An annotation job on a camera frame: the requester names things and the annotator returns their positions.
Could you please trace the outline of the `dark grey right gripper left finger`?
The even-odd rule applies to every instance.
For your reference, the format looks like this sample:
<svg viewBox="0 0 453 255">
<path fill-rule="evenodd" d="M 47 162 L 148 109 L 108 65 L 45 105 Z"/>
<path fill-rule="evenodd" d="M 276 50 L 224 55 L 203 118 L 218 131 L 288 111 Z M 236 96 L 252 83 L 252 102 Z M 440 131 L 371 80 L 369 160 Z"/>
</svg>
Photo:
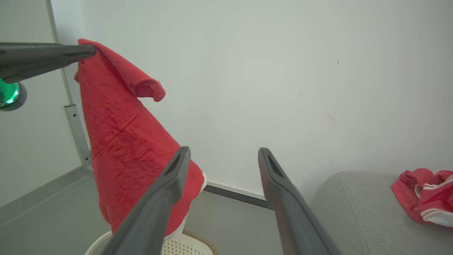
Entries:
<svg viewBox="0 0 453 255">
<path fill-rule="evenodd" d="M 159 178 L 141 197 L 114 234 L 104 255 L 159 255 L 172 207 L 183 195 L 190 148 L 177 150 Z"/>
</svg>

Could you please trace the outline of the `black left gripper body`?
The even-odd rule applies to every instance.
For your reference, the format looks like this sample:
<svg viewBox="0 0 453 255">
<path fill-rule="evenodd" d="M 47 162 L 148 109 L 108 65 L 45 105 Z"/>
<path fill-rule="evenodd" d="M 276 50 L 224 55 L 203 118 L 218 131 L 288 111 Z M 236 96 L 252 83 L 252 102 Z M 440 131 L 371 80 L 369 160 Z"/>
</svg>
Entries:
<svg viewBox="0 0 453 255">
<path fill-rule="evenodd" d="M 21 82 L 8 83 L 0 79 L 0 111 L 9 112 L 22 107 L 27 100 L 27 90 Z"/>
</svg>

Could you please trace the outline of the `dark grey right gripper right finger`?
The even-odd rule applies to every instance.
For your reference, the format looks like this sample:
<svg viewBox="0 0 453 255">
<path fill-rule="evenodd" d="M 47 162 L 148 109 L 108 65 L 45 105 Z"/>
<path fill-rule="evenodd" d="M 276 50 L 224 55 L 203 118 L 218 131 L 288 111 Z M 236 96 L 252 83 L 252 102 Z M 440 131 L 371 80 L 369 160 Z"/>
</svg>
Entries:
<svg viewBox="0 0 453 255">
<path fill-rule="evenodd" d="M 269 149 L 259 149 L 258 164 L 266 201 L 275 212 L 283 253 L 341 254 Z"/>
</svg>

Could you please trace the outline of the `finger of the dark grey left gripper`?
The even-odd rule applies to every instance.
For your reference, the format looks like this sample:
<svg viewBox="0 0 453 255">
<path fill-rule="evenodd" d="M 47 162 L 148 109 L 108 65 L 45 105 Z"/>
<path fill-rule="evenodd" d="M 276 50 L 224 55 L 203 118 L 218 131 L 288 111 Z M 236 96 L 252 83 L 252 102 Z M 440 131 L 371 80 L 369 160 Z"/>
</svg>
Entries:
<svg viewBox="0 0 453 255">
<path fill-rule="evenodd" d="M 69 55 L 93 55 L 96 49 L 93 45 L 62 45 L 58 43 L 32 43 L 32 42 L 1 42 L 1 55 L 8 53 L 59 53 Z"/>
<path fill-rule="evenodd" d="M 45 74 L 95 53 L 4 53 L 1 54 L 0 77 L 7 83 L 15 83 Z"/>
</svg>

